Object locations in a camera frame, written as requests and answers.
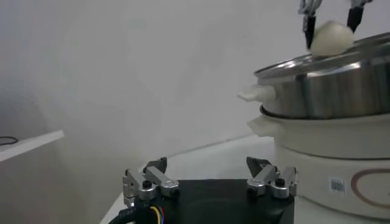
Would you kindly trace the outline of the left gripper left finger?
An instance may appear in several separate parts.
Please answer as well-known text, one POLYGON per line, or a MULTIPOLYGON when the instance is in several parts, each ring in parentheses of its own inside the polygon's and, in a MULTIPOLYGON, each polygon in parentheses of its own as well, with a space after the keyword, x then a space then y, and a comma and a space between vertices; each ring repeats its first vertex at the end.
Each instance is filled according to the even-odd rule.
POLYGON ((180 184, 165 175, 167 166, 167 157, 162 157, 149 161, 141 170, 125 170, 122 178, 124 204, 132 207, 136 201, 149 202, 158 197, 178 199, 180 184))

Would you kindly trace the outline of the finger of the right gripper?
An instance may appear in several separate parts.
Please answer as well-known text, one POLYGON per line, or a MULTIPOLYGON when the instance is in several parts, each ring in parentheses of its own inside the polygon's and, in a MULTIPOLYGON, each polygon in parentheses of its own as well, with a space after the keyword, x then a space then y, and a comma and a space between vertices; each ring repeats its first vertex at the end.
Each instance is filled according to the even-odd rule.
POLYGON ((364 6, 373 0, 351 0, 351 7, 347 17, 347 26, 355 32, 361 24, 364 12, 364 6))
POLYGON ((298 13, 303 15, 302 31, 305 35, 307 49, 311 48, 316 24, 316 10, 322 0, 300 0, 298 13))

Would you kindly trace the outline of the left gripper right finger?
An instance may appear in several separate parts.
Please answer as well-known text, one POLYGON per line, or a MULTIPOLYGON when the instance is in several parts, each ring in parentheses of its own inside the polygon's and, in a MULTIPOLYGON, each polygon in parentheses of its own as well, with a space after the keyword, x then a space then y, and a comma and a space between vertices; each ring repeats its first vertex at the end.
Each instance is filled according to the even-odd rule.
POLYGON ((250 198, 262 197, 267 191, 274 198, 289 198, 297 195, 297 170, 285 167, 283 170, 266 159, 247 157, 246 164, 252 175, 246 181, 247 194, 250 198))

